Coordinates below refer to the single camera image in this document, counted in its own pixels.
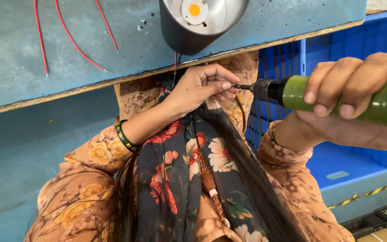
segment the woman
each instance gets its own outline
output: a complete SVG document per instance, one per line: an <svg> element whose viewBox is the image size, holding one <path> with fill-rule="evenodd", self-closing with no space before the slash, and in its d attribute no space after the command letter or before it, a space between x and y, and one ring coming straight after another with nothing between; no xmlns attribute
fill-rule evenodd
<svg viewBox="0 0 387 242"><path fill-rule="evenodd" d="M387 82L387 54L318 64L305 95L315 113L272 123L257 157L243 136L253 97L231 84L255 82L258 53L217 63L172 91L165 76L116 86L127 121L65 156L25 241L354 241L305 164L324 141L387 150L387 127L353 120Z"/></svg>

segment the hand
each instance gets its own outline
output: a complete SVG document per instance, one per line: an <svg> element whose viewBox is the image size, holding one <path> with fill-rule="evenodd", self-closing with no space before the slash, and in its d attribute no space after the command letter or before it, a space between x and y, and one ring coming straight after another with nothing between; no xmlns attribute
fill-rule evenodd
<svg viewBox="0 0 387 242"><path fill-rule="evenodd" d="M234 99L239 89L231 88L240 79L218 64L189 68L162 103L179 117L198 108L207 98Z"/></svg>
<svg viewBox="0 0 387 242"><path fill-rule="evenodd" d="M288 115L276 128L277 143L298 151L323 141L387 150L387 127L353 120L365 112L373 94L386 83L387 53L375 53L365 61L348 57L319 63L310 75L304 99L315 104L314 113ZM329 115L340 97L341 117Z"/></svg>

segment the bracelet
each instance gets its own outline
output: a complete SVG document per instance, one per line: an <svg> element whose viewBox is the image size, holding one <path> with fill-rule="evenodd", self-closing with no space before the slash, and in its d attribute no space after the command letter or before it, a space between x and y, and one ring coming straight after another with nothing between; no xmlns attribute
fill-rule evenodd
<svg viewBox="0 0 387 242"><path fill-rule="evenodd" d="M277 126L273 129L273 131L271 133L271 141L273 141L276 145L279 145L279 144L277 144L276 137L274 136L276 128L277 128Z"/></svg>
<svg viewBox="0 0 387 242"><path fill-rule="evenodd" d="M137 146L133 145L123 134L122 131L122 124L128 120L122 120L116 125L116 132L117 135L119 136L119 139L122 141L122 144L131 152L135 152L137 150Z"/></svg>

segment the green screwdriver handle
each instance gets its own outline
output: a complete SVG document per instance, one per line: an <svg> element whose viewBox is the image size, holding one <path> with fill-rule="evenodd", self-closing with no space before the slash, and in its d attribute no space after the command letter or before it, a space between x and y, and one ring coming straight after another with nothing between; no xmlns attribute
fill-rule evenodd
<svg viewBox="0 0 387 242"><path fill-rule="evenodd" d="M313 112L313 106L304 102L304 93L307 85L307 76L294 75L286 83L283 89L283 105L286 108ZM340 115L341 102L339 101L333 115ZM366 121L387 127L387 84L376 94L374 94L367 110L357 118L357 120Z"/></svg>

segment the black wire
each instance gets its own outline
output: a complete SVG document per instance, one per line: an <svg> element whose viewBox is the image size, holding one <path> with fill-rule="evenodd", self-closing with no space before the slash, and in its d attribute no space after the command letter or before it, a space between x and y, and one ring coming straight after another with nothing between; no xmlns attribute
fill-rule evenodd
<svg viewBox="0 0 387 242"><path fill-rule="evenodd" d="M172 80L172 87L174 88L174 84L175 84L175 75L177 74L177 69L178 69L178 65L180 64L180 59L181 59L181 56L183 54L180 54L180 56L178 57L178 61L175 65L175 70L174 70L174 79Z"/></svg>

